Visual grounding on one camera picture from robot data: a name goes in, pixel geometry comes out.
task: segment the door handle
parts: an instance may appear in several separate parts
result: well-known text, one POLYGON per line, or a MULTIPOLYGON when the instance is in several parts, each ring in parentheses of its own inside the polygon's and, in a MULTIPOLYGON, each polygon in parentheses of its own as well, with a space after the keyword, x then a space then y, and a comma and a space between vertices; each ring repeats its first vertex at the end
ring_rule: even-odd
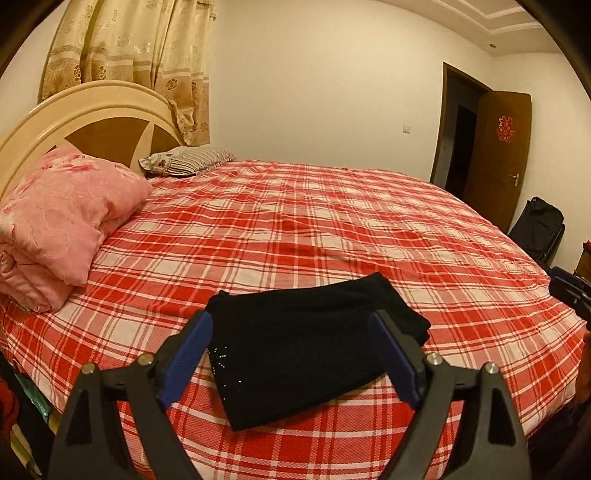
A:
POLYGON ((515 179, 515 183, 513 184, 514 187, 517 187, 517 185, 519 184, 519 174, 517 175, 509 175, 510 177, 515 179))

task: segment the red cloth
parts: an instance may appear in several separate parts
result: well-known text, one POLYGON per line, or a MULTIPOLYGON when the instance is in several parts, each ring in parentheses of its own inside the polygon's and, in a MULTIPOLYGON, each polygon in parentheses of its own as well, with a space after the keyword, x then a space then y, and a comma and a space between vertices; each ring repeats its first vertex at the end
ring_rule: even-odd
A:
MULTIPOLYGON (((105 241, 86 289, 61 311, 7 307, 12 358, 59 409, 82 365, 120 367, 154 352, 220 290, 315 287, 375 271, 431 322, 426 352, 501 367, 526 433, 574 395, 585 322, 550 297, 548 275, 522 249, 435 185, 391 171, 256 161, 151 183, 152 196, 105 241)), ((459 409, 429 479, 443 473, 459 409)), ((145 469, 129 407, 122 412, 132 458, 145 469)), ((238 480, 377 478, 412 418, 381 377, 233 432, 207 355, 168 414, 204 478, 238 480)))
POLYGON ((8 388, 4 379, 0 378, 0 418, 2 420, 2 436, 10 443, 10 431, 17 422, 20 404, 17 396, 8 388))

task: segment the bolt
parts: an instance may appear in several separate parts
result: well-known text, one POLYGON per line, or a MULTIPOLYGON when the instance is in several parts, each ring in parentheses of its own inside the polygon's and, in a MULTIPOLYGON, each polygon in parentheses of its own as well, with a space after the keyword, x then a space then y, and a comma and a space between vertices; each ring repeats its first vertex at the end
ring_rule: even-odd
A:
POLYGON ((486 370, 491 375, 497 374, 499 372, 499 366, 494 362, 488 362, 484 366, 484 370, 486 370))
POLYGON ((154 361, 154 356, 151 353, 143 353, 138 358, 138 363, 142 367, 146 367, 147 365, 151 365, 154 361))
POLYGON ((82 367, 82 369, 80 370, 82 372, 83 375, 90 375, 92 372, 94 372, 96 369, 96 365, 95 364, 86 364, 85 366, 82 367))
POLYGON ((427 355, 427 362, 436 367, 437 365, 441 365, 443 363, 443 358, 441 355, 439 355, 439 353, 430 353, 427 355))

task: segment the door frame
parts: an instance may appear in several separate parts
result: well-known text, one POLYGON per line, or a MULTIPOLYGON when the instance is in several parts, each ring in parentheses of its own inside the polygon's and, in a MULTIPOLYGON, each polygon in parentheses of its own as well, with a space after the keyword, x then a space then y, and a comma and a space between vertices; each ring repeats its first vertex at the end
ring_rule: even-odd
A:
POLYGON ((460 69, 457 69, 452 65, 443 62, 443 93, 441 95, 441 117, 439 118, 439 134, 437 136, 435 159, 433 161, 433 169, 431 170, 431 179, 429 180, 429 182, 431 183, 435 181, 435 171, 437 170, 437 164, 439 163, 439 150, 441 149, 441 142, 443 141, 443 124, 445 122, 445 113, 447 109, 447 77, 449 75, 449 72, 452 72, 453 74, 462 77, 464 80, 473 83, 477 87, 486 90, 487 92, 493 91, 492 88, 482 83, 480 80, 476 80, 474 77, 468 75, 466 72, 463 72, 460 69))

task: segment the white wall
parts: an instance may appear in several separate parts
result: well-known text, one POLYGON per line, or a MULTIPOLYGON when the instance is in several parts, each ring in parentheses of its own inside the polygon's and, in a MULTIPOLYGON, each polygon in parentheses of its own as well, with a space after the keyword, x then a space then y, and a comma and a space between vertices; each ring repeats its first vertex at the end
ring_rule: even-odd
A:
POLYGON ((468 110, 478 113, 478 100, 482 96, 481 90, 470 88, 453 75, 447 77, 446 112, 441 133, 439 160, 433 183, 442 189, 447 182, 447 174, 452 163, 453 144, 456 136, 457 107, 461 105, 468 110))
POLYGON ((591 100, 561 54, 521 54, 494 60, 495 87, 529 93, 530 156, 514 222, 538 196, 564 214, 566 231, 554 264, 573 271, 591 239, 591 100))
POLYGON ((0 138, 37 106, 47 54, 67 3, 59 5, 27 37, 0 77, 0 138))
POLYGON ((491 82, 484 51, 374 0, 217 0, 216 10, 212 142, 241 158, 429 180, 443 62, 491 82))

